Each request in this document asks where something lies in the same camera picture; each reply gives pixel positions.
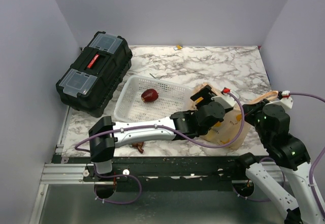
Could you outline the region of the red fake apple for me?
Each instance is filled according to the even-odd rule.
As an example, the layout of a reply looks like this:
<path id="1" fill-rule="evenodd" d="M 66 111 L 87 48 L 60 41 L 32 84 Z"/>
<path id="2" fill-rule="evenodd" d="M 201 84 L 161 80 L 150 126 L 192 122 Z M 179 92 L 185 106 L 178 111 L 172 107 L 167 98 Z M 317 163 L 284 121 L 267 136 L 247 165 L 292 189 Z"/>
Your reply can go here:
<path id="1" fill-rule="evenodd" d="M 155 102 L 159 98 L 158 92 L 155 89 L 147 89 L 141 94 L 141 99 L 145 103 Z"/>

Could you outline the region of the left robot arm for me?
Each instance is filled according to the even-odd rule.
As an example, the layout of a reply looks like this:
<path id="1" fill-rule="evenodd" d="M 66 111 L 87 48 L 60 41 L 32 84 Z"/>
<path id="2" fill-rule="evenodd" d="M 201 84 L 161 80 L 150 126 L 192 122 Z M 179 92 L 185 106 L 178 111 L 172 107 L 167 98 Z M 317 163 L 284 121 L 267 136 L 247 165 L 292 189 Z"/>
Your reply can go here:
<path id="1" fill-rule="evenodd" d="M 235 101 L 228 94 L 217 95 L 209 85 L 191 96 L 195 110 L 179 111 L 171 116 L 147 122 L 113 122 L 101 118 L 89 131 L 90 158 L 95 175 L 102 181 L 112 177 L 112 159 L 116 148 L 146 141 L 190 140 L 206 135 L 216 123 L 222 122 Z"/>

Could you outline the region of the orange translucent plastic bag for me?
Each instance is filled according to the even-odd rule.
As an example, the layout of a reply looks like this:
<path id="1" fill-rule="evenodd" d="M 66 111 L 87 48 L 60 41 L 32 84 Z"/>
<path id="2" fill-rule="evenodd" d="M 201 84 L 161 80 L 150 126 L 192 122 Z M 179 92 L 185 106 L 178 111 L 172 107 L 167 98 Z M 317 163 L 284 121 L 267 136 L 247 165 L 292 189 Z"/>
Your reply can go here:
<path id="1" fill-rule="evenodd" d="M 201 88 L 203 88 L 205 85 L 210 85 L 209 83 L 202 83 L 197 85 L 193 89 L 193 94 L 198 92 Z M 212 90 L 216 95 L 221 95 L 221 91 L 214 88 L 213 86 Z M 271 90 L 267 93 L 264 93 L 260 95 L 259 97 L 256 97 L 253 100 L 250 100 L 247 102 L 247 104 L 252 105 L 257 102 L 262 101 L 263 99 L 267 99 L 269 101 L 275 101 L 277 100 L 277 95 L 279 91 Z M 200 102 L 202 98 L 199 98 L 197 101 L 192 102 L 192 108 L 196 109 L 195 105 Z M 212 143 L 213 145 L 220 145 L 223 146 L 227 143 L 229 143 L 238 133 L 241 125 L 241 112 L 238 104 L 235 105 L 234 109 L 227 113 L 224 117 L 223 122 L 218 122 L 216 125 L 211 127 L 211 129 L 208 131 L 206 135 L 200 136 L 200 138 Z M 244 139 L 246 138 L 249 130 L 251 128 L 251 125 L 248 123 L 244 123 L 243 129 L 236 141 L 234 143 L 230 144 L 226 148 L 230 148 L 232 150 L 237 150 L 242 144 Z"/>

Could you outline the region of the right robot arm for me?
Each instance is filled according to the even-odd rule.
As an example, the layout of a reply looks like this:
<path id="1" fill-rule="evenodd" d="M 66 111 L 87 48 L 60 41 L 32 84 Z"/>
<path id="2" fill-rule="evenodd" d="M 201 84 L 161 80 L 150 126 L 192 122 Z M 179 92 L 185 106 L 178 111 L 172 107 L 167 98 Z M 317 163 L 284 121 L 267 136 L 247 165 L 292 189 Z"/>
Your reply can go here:
<path id="1" fill-rule="evenodd" d="M 315 185 L 305 144 L 289 133 L 291 98 L 241 106 L 242 118 L 255 128 L 269 157 L 285 174 L 290 195 L 264 170 L 252 153 L 236 159 L 234 175 L 249 178 L 276 205 L 285 223 L 324 223 L 324 200 Z"/>

